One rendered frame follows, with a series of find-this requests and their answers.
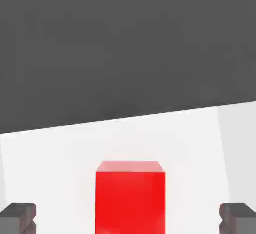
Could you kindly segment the small red cube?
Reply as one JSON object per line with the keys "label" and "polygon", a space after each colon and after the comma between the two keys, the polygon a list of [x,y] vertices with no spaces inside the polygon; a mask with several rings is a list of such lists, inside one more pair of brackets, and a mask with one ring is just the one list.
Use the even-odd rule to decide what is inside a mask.
{"label": "small red cube", "polygon": [[101,162],[95,234],[166,234],[166,173],[159,162]]}

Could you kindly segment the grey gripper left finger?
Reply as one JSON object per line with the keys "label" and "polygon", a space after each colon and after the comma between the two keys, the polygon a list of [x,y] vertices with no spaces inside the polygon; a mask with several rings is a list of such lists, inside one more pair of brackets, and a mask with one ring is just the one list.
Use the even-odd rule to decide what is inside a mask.
{"label": "grey gripper left finger", "polygon": [[11,203],[0,213],[0,234],[37,234],[34,203]]}

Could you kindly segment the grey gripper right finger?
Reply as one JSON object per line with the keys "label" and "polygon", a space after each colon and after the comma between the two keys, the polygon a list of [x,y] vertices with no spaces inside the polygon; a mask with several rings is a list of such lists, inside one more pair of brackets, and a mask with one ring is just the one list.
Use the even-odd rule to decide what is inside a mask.
{"label": "grey gripper right finger", "polygon": [[222,203],[219,234],[256,234],[256,212],[245,203]]}

